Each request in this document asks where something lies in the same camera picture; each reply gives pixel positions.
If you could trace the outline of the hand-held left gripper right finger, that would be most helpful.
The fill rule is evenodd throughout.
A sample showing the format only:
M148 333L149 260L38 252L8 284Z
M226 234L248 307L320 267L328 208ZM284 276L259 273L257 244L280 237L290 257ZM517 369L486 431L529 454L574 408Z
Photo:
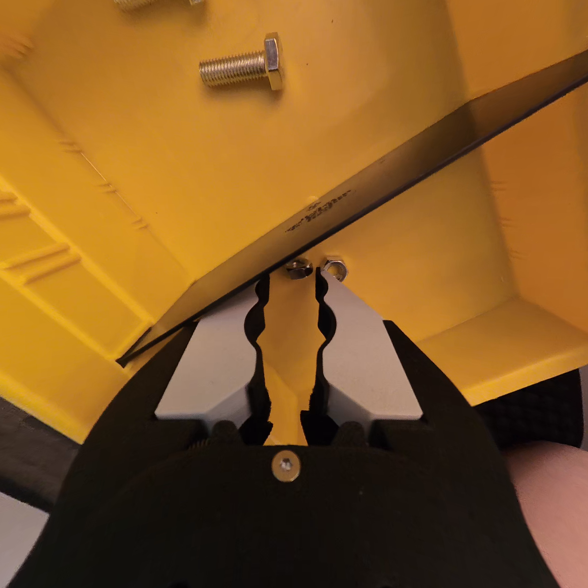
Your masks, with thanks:
M382 317L327 270L315 273L315 297L324 341L300 413L307 444L330 445L348 422L368 436L376 421L418 421L422 408Z

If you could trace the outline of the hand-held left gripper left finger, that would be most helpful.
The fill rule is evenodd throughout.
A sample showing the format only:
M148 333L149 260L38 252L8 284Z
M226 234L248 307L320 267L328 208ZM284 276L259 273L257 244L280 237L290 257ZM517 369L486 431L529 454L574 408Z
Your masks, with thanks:
M229 421L247 445L266 442L271 401L258 338L269 293L266 276L198 321L155 410L157 419L195 419L209 432Z

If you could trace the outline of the yellow plastic bin with divider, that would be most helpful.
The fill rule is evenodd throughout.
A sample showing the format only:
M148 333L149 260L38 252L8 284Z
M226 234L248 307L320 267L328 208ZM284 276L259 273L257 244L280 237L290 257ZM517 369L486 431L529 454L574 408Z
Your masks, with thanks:
M199 63L281 38L283 90ZM1 397L76 442L195 282L587 49L587 1L1 1ZM309 251L473 405L587 364L587 86Z

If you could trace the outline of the black textured mat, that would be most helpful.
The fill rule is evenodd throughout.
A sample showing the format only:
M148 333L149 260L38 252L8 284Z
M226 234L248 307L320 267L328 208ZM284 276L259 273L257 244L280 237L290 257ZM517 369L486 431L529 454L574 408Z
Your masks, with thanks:
M474 407L501 451L534 442L581 448L584 394L581 370L526 386Z

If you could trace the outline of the black bin divider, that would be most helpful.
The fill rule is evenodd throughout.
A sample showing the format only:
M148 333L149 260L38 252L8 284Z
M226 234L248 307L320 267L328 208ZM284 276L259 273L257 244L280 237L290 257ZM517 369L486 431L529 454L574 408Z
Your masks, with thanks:
M195 280L125 367L287 262L587 83L587 51L468 101Z

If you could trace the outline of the person's leg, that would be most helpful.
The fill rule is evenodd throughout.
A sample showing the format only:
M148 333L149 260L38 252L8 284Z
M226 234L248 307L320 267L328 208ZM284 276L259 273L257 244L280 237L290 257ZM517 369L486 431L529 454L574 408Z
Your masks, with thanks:
M560 587L587 587L587 452L534 442L505 452L535 544Z

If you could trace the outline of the large silver hex bolt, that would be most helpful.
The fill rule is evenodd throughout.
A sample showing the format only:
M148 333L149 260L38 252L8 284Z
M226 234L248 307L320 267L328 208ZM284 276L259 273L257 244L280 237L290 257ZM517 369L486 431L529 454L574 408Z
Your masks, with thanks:
M239 84L266 78L272 91L283 90L282 44L278 33L266 34L263 48L201 61L198 69L208 87Z

